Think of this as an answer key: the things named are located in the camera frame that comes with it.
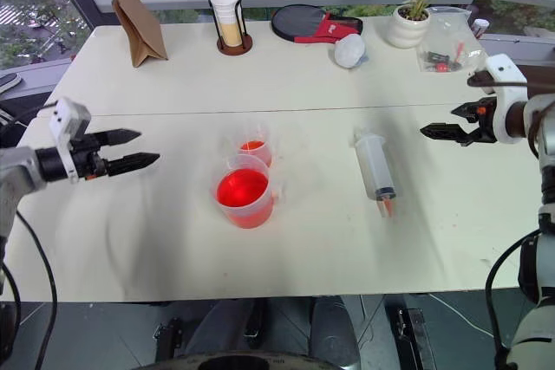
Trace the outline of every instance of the clear plastic bag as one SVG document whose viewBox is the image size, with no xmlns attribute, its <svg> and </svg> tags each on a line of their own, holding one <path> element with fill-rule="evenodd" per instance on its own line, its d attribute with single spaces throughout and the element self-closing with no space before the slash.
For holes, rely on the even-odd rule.
<svg viewBox="0 0 555 370">
<path fill-rule="evenodd" d="M 428 8 L 430 27 L 416 49 L 421 71 L 472 71 L 486 53 L 468 27 L 470 10 L 451 6 Z"/>
</svg>

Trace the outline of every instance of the white table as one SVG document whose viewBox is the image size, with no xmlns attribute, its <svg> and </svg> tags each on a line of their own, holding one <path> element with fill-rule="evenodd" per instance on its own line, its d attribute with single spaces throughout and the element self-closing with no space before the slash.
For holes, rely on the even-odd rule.
<svg viewBox="0 0 555 370">
<path fill-rule="evenodd" d="M 217 51 L 211 23 L 163 25 L 169 61 L 133 68 L 123 29 L 99 27 L 51 100 L 67 96 L 109 115 L 456 105 L 483 95 L 464 71 L 422 73 L 413 49 L 383 40 L 388 19 L 363 19 L 369 61 L 353 70 L 333 63 L 332 45 L 287 42 L 269 22 L 247 23 L 254 46 L 241 56 Z"/>
<path fill-rule="evenodd" d="M 277 139 L 271 175 L 284 197 L 254 230 L 231 225 L 207 189 L 226 127 L 251 114 L 96 116 L 90 131 L 143 132 L 104 156 L 161 158 L 119 177 L 54 183 L 20 210 L 67 302 L 479 289 L 500 252 L 536 227 L 538 166 L 525 143 L 461 148 L 419 133 L 428 122 L 458 120 L 451 108 L 258 114 Z M 23 143 L 50 146 L 47 122 L 34 120 Z M 393 219 L 367 199 L 349 145 L 364 127 L 388 139 Z M 7 249 L 23 299 L 47 301 L 43 266 L 17 221 Z M 496 285 L 515 285 L 517 272 L 515 256 Z"/>
</svg>

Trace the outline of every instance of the syringe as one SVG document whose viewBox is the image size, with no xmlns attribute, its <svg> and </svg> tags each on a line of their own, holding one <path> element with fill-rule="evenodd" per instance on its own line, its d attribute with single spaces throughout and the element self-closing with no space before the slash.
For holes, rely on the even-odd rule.
<svg viewBox="0 0 555 370">
<path fill-rule="evenodd" d="M 356 141 L 355 149 L 366 195 L 377 202 L 382 217 L 393 217 L 395 187 L 383 153 L 384 143 L 382 136 L 368 133 Z"/>
</svg>

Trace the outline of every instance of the tree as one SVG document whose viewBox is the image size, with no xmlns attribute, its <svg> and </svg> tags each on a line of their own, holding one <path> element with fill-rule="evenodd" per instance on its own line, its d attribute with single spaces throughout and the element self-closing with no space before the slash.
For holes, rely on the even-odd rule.
<svg viewBox="0 0 555 370">
<path fill-rule="evenodd" d="M 51 44 L 47 42 L 49 38 L 57 38 L 65 48 L 77 52 L 90 33 L 69 0 L 0 0 L 0 3 L 12 5 L 21 11 L 23 19 L 19 20 L 26 24 L 31 20 L 55 22 L 55 26 L 44 26 L 44 29 L 34 32 L 26 25 L 2 29 L 0 64 L 4 68 L 30 63 L 33 55 L 44 52 L 41 47 Z"/>
</svg>

